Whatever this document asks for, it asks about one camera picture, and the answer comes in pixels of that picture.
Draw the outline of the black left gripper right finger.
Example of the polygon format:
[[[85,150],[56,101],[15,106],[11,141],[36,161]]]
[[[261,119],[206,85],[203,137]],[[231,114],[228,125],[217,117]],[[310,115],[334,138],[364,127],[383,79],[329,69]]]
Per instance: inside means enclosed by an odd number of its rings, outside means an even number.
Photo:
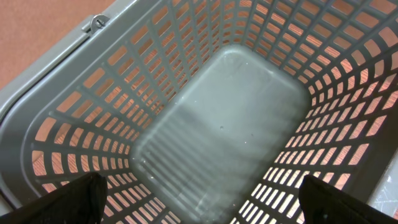
[[[306,224],[397,224],[397,220],[336,187],[306,175],[298,199]]]

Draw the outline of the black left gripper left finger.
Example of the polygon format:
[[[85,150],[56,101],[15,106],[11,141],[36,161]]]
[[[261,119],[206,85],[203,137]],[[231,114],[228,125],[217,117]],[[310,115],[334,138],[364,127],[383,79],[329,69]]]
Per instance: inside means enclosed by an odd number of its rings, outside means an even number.
[[[106,178],[90,172],[1,216],[1,223],[100,223],[107,196]]]

